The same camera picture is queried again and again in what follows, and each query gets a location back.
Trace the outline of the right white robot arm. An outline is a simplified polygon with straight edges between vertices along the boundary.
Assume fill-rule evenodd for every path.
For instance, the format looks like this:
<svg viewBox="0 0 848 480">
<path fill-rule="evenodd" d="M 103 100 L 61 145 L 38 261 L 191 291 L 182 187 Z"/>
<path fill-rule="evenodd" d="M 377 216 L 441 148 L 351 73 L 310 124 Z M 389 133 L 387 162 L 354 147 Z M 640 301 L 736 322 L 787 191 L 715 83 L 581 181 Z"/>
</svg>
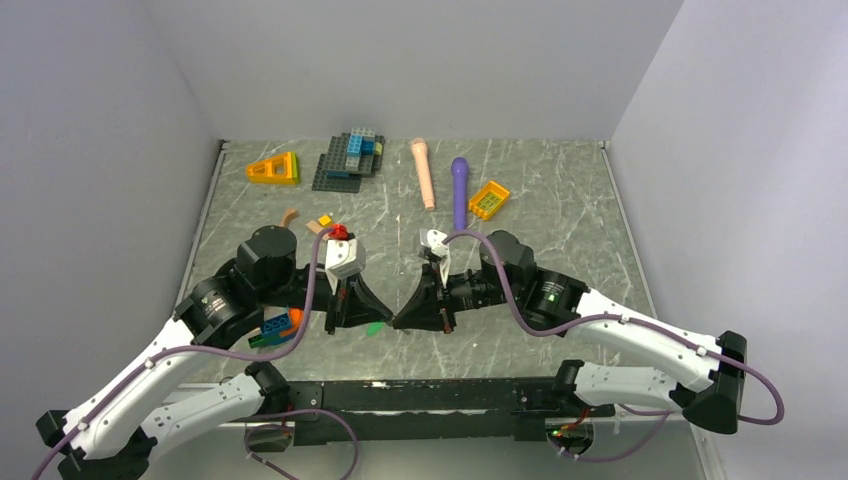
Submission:
<svg viewBox="0 0 848 480">
<path fill-rule="evenodd" d="M 697 334 L 645 318 L 583 281 L 539 266 L 533 250 L 505 230 L 473 236 L 480 242 L 479 269 L 452 274 L 450 235 L 422 231 L 421 278 L 393 328 L 450 333 L 457 313 L 505 304 L 531 336 L 592 340 L 642 361 L 640 367 L 564 361 L 551 390 L 560 413 L 572 416 L 611 404 L 645 406 L 679 413 L 713 433 L 737 432 L 745 383 L 743 336 Z"/>
</svg>

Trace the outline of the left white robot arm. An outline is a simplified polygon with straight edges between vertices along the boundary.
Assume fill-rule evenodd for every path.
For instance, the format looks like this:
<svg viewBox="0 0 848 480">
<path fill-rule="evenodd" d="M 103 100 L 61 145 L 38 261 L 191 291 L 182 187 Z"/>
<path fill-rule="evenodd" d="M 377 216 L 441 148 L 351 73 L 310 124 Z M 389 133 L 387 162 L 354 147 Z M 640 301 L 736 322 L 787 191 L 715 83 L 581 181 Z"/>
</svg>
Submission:
<svg viewBox="0 0 848 480">
<path fill-rule="evenodd" d="M 235 344 L 263 324 L 271 307 L 304 317 L 322 312 L 332 328 L 391 318 L 364 282 L 367 255 L 354 234 L 341 226 L 320 231 L 305 266 L 296 251 L 290 229 L 256 230 L 105 387 L 73 409 L 38 419 L 47 462 L 64 479 L 137 479 L 154 460 L 221 424 L 288 411 L 291 388 L 273 355 L 247 355 L 243 373 L 185 401 L 170 405 L 166 398 L 204 361 L 236 358 Z"/>
</svg>

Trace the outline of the green key tag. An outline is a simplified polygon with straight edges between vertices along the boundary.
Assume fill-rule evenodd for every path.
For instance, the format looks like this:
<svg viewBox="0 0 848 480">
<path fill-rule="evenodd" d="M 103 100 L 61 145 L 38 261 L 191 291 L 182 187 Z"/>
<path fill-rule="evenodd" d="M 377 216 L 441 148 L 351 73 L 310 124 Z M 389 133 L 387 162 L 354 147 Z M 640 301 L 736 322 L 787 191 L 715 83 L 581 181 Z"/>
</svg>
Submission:
<svg viewBox="0 0 848 480">
<path fill-rule="evenodd" d="M 386 326 L 386 324 L 385 324 L 385 323 L 372 323 L 372 324 L 368 327 L 368 329 L 367 329 L 367 331 L 366 331 L 366 335 L 367 335 L 367 336 L 375 336 L 375 335 L 377 335 L 377 334 L 378 334 L 378 333 L 379 333 L 379 332 L 380 332 L 380 331 L 381 331 L 381 330 L 382 330 L 385 326 Z"/>
</svg>

